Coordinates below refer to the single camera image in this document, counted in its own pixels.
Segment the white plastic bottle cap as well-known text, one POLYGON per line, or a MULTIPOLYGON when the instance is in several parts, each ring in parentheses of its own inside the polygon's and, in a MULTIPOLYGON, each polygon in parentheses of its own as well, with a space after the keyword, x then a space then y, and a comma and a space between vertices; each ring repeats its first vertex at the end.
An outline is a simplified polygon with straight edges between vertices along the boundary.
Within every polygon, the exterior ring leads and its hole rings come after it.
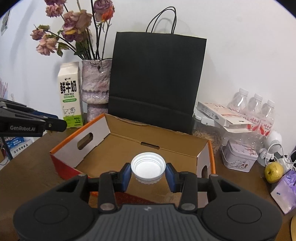
POLYGON ((165 173, 166 161, 157 153, 140 153, 132 159, 131 170, 138 182, 155 184, 161 180, 165 173))

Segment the red orange cardboard box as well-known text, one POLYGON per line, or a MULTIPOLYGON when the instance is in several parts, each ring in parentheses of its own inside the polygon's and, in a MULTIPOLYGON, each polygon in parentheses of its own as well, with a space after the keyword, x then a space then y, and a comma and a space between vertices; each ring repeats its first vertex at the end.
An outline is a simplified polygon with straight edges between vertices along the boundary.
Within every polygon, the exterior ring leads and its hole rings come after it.
POLYGON ((179 172, 189 171, 198 177, 216 172, 209 140, 109 114, 79 128, 50 155, 59 176, 67 180, 80 173, 95 178, 107 171, 119 171, 143 152, 159 154, 179 172))

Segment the white green milk carton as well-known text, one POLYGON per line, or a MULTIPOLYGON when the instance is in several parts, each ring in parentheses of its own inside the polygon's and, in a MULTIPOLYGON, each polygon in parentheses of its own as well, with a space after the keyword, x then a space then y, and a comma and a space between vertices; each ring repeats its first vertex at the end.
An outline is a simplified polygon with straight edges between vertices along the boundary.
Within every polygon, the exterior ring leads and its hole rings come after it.
POLYGON ((58 82, 63 120, 67 128, 82 127, 84 120, 79 62, 63 63, 58 73, 58 82))

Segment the clear plastic food container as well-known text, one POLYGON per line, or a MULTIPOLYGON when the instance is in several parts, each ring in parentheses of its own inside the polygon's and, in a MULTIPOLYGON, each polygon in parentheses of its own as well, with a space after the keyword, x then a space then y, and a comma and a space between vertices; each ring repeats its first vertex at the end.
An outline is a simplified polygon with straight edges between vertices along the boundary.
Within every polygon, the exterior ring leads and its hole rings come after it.
POLYGON ((230 138, 241 141, 248 134, 251 134, 251 132, 243 131, 242 128, 229 128, 227 130, 203 112, 194 109, 192 135, 209 140, 214 154, 221 146, 226 145, 230 138))

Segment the white floral tin box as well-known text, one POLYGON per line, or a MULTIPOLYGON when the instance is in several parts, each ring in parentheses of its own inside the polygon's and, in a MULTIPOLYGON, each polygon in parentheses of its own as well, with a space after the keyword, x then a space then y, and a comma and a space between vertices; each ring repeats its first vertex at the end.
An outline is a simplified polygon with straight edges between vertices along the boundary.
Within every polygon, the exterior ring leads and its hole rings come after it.
POLYGON ((223 164, 226 168, 248 173, 258 159, 255 149, 228 141, 221 148, 223 164))

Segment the yellow green pear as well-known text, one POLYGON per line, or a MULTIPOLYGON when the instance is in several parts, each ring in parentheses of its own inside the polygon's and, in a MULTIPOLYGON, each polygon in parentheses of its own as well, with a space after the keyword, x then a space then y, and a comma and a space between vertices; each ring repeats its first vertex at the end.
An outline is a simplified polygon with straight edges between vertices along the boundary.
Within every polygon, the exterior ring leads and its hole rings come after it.
POLYGON ((265 167, 264 174, 268 183, 274 184, 283 176, 283 166, 279 162, 268 163, 265 167))

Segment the dried pink rose bouquet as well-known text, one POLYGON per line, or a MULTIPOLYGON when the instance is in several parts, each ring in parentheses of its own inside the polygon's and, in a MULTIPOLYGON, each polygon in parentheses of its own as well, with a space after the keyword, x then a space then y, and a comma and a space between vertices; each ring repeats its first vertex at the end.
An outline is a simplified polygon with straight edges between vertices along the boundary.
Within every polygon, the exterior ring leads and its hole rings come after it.
POLYGON ((104 60, 106 39, 111 19, 115 13, 112 1, 91 1, 91 13, 82 9, 76 1, 78 11, 70 11, 67 1, 45 1, 46 15, 63 20, 61 29, 54 33, 49 25, 39 25, 31 32, 33 40, 38 41, 36 51, 49 56, 71 50, 81 60, 104 60))

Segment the small white desk fan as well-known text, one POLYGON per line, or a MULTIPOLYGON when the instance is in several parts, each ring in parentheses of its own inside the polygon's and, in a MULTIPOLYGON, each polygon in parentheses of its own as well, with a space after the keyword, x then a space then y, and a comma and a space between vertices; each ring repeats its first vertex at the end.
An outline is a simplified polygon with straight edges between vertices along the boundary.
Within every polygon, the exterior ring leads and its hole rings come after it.
POLYGON ((263 148, 258 153, 258 163, 265 167, 266 164, 274 159, 274 154, 281 150, 282 136, 276 131, 271 131, 263 142, 263 148))

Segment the left clear water bottle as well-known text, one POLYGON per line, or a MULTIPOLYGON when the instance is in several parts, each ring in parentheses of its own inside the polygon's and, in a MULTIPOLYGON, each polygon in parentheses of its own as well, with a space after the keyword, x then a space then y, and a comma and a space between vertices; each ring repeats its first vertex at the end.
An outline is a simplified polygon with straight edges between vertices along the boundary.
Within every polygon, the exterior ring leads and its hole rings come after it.
POLYGON ((245 108, 247 107, 247 97, 248 91, 240 88, 237 93, 234 94, 233 99, 227 105, 230 110, 239 113, 240 115, 245 115, 245 108))

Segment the clear water bottle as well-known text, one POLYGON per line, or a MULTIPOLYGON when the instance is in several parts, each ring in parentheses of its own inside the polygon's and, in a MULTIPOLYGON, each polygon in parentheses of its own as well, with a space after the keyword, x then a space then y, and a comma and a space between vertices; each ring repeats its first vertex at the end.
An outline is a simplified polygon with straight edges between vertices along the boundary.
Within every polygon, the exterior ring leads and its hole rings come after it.
POLYGON ((237 93, 234 94, 233 99, 227 105, 230 110, 239 113, 240 115, 245 115, 245 108, 247 107, 247 97, 248 91, 240 88, 237 93))
POLYGON ((260 112, 260 122, 257 128, 257 132, 263 136, 268 136, 274 124, 274 107, 275 103, 272 100, 268 100, 265 103, 260 112))
POLYGON ((260 122, 262 100, 263 97, 255 93, 254 97, 249 100, 247 107, 245 108, 246 119, 255 125, 258 125, 260 122))

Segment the middle clear water bottle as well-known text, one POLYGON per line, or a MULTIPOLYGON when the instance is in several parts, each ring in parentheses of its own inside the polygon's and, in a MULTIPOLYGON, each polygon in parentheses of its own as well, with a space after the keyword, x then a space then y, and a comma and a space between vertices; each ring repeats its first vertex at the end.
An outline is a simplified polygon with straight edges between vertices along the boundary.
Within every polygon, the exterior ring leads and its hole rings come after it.
POLYGON ((260 122, 262 100, 263 97, 255 93, 254 97, 249 100, 247 107, 245 108, 246 119, 255 125, 258 125, 260 122))

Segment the purple gift bag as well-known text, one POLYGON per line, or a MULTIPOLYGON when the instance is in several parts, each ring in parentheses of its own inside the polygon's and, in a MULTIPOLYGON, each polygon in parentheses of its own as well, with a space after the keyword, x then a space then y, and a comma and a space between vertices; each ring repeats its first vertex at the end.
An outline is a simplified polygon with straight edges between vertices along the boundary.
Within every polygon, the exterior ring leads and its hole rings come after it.
POLYGON ((271 192, 271 197, 284 214, 295 209, 295 171, 289 170, 271 192))

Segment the right clear water bottle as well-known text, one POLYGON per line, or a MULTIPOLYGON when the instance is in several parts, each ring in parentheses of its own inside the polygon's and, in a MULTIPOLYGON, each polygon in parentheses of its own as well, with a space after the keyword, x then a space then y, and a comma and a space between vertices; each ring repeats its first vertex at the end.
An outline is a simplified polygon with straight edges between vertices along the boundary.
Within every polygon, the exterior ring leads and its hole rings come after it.
POLYGON ((257 128, 257 132, 263 136, 268 136, 274 124, 274 107, 275 103, 272 100, 268 100, 265 103, 260 112, 260 122, 257 128))

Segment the black paper shopping bag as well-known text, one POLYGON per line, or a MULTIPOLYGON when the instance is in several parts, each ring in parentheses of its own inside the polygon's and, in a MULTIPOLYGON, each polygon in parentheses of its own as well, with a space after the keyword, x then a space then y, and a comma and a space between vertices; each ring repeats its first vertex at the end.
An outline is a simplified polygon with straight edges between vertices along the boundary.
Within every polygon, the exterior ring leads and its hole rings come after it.
POLYGON ((205 38, 145 32, 118 32, 110 75, 108 112, 113 116, 191 133, 205 38))

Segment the yellow ceramic mug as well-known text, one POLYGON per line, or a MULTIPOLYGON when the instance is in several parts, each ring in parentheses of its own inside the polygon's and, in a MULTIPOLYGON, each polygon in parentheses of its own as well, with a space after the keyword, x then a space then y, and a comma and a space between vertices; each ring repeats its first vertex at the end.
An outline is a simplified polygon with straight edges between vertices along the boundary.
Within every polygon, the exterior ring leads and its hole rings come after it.
POLYGON ((292 241, 296 241, 296 215, 294 215, 290 222, 290 235, 292 241))

